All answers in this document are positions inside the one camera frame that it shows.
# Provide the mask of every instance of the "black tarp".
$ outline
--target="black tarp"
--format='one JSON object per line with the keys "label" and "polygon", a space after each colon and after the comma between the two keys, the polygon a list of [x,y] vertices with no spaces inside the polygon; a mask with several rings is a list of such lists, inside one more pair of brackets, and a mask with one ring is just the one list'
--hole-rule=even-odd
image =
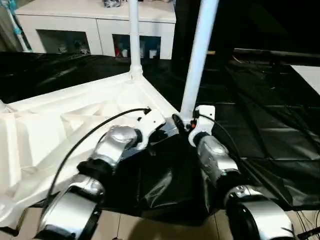
{"label": "black tarp", "polygon": [[[0,53],[5,103],[129,70],[127,59],[94,55]],[[144,76],[180,109],[187,62],[146,60]],[[215,119],[234,139],[242,167],[285,210],[320,208],[320,96],[290,66],[207,59],[197,105],[215,105]],[[213,134],[234,153],[217,126]],[[200,225],[220,207],[195,149],[173,136],[123,161],[105,209],[167,223]]]}

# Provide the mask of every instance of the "cabinet door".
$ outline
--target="cabinet door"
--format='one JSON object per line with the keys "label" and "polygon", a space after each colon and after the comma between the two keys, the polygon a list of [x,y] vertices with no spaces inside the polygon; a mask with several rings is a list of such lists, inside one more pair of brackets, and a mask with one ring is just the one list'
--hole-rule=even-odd
{"label": "cabinet door", "polygon": [[[130,23],[126,20],[97,19],[103,55],[115,56],[127,48]],[[160,59],[171,59],[174,42],[175,24],[163,22],[139,22],[140,53],[149,58],[152,51],[158,51]]]}
{"label": "cabinet door", "polygon": [[34,53],[102,55],[96,19],[36,15],[17,17]]}

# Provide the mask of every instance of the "item on shelf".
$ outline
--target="item on shelf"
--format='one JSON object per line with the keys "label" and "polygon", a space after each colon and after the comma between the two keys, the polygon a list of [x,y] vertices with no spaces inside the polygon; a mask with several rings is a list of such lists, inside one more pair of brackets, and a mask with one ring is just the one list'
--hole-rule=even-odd
{"label": "item on shelf", "polygon": [[140,41],[140,58],[145,58],[145,41]]}
{"label": "item on shelf", "polygon": [[157,50],[156,49],[151,49],[149,50],[149,58],[154,59],[157,56]]}
{"label": "item on shelf", "polygon": [[127,58],[128,57],[128,49],[122,50],[122,57]]}
{"label": "item on shelf", "polygon": [[68,48],[65,44],[61,43],[58,45],[58,52],[61,54],[65,54],[68,52]]}
{"label": "item on shelf", "polygon": [[80,54],[90,54],[90,50],[81,41],[76,40],[74,42],[74,46],[76,51],[79,52]]}
{"label": "item on shelf", "polygon": [[119,47],[115,46],[114,52],[116,57],[121,57],[121,49]]}
{"label": "item on shelf", "polygon": [[103,0],[103,4],[106,8],[115,8],[121,5],[121,0]]}

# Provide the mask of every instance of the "tile floor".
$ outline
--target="tile floor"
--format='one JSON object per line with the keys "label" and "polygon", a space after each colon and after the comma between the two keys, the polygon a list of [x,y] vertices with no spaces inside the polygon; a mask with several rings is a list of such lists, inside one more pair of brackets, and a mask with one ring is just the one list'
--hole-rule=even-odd
{"label": "tile floor", "polygon": [[[34,237],[41,210],[30,208],[23,222],[19,236],[11,237],[0,232],[0,240],[30,240]],[[303,211],[311,223],[315,222],[316,211]],[[287,213],[293,222],[296,233],[301,233],[302,228],[295,212]],[[171,225],[152,220],[142,219],[129,215],[110,211],[103,211],[98,227],[92,240],[112,240],[118,236],[120,240],[194,240],[195,237],[202,240],[232,240],[228,219],[224,211],[220,210],[216,215],[219,238],[215,224],[215,218],[209,217],[200,227],[187,227]],[[311,223],[303,219],[306,228],[311,228]]]}

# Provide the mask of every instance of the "black cable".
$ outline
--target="black cable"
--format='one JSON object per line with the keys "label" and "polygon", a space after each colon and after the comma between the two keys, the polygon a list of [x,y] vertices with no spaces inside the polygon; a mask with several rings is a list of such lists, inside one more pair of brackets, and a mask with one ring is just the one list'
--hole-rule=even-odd
{"label": "black cable", "polygon": [[121,221],[121,214],[119,214],[118,230],[116,231],[116,237],[113,238],[112,240],[120,240],[120,239],[118,238],[118,236],[119,236],[119,229],[120,229],[120,221]]}
{"label": "black cable", "polygon": [[306,217],[306,215],[302,211],[300,211],[300,213],[302,214],[302,217],[311,224],[311,227],[314,228],[314,224]]}
{"label": "black cable", "polygon": [[302,226],[301,220],[300,220],[299,218],[298,218],[298,221],[299,221],[299,223],[300,223],[300,226],[301,226],[302,231],[304,231],[304,227]]}
{"label": "black cable", "polygon": [[301,218],[301,216],[300,216],[300,214],[299,214],[299,212],[295,212],[296,214],[297,214],[297,216],[299,217],[299,219],[301,220],[301,222],[302,222],[302,225],[303,225],[303,231],[304,232],[306,232],[307,231],[307,229],[306,229],[306,226],[305,226],[305,223],[304,223],[304,221],[302,220],[302,218]]}
{"label": "black cable", "polygon": [[320,227],[317,227],[317,228],[311,229],[309,231],[298,234],[297,239],[300,239],[300,240],[309,239],[310,237],[312,237],[316,234],[319,234],[319,233],[320,233]]}
{"label": "black cable", "polygon": [[214,122],[215,124],[217,124],[217,125],[225,132],[225,134],[228,136],[228,138],[229,138],[230,141],[232,142],[232,145],[233,145],[233,148],[234,148],[235,153],[236,153],[236,155],[237,155],[237,158],[240,160],[241,158],[240,158],[240,154],[239,154],[239,150],[238,150],[238,148],[237,148],[236,142],[234,141],[234,139],[232,138],[232,136],[230,135],[230,133],[227,131],[227,129],[225,129],[225,127],[222,126],[221,123],[217,122],[216,120],[214,120],[214,119],[211,118],[211,117],[208,117],[208,116],[205,116],[205,115],[202,115],[202,114],[199,114],[199,116],[211,120],[212,122]]}
{"label": "black cable", "polygon": [[319,217],[319,214],[320,214],[320,210],[318,211],[317,215],[316,215],[316,218],[315,218],[315,228],[318,227],[318,217]]}
{"label": "black cable", "polygon": [[214,217],[214,222],[215,222],[215,227],[216,227],[216,233],[218,236],[218,240],[220,240],[220,232],[219,232],[219,228],[218,228],[218,223],[217,223],[217,218],[216,218],[216,213],[213,213],[213,217]]}
{"label": "black cable", "polygon": [[82,137],[71,149],[70,151],[65,155],[64,159],[62,160],[60,166],[58,167],[56,173],[55,173],[55,176],[53,178],[53,181],[51,183],[51,186],[49,188],[49,191],[46,195],[46,198],[45,198],[45,201],[44,201],[44,204],[43,204],[43,209],[42,209],[42,212],[41,212],[41,216],[45,213],[45,210],[46,208],[49,206],[49,201],[50,201],[50,197],[52,195],[52,192],[54,191],[54,188],[55,188],[55,184],[56,184],[56,181],[58,179],[58,176],[62,170],[62,168],[64,167],[64,165],[66,164],[68,158],[71,156],[71,154],[75,151],[75,149],[87,138],[89,137],[93,132],[95,132],[97,129],[101,128],[102,126],[106,125],[107,123],[111,122],[112,120],[116,119],[116,118],[119,118],[125,114],[128,114],[128,113],[132,113],[132,112],[137,112],[137,111],[144,111],[144,113],[148,113],[150,111],[150,109],[148,108],[135,108],[135,109],[131,109],[131,110],[127,110],[127,111],[124,111],[124,112],[121,112],[113,117],[110,117],[108,118],[107,120],[103,121],[102,123],[100,123],[99,125],[97,125],[95,128],[93,128],[92,130],[90,130],[84,137]]}
{"label": "black cable", "polygon": [[108,132],[105,132],[105,133],[99,138],[99,140],[98,140],[98,142],[97,142],[96,144],[100,143],[101,140],[107,135],[107,133],[108,133]]}

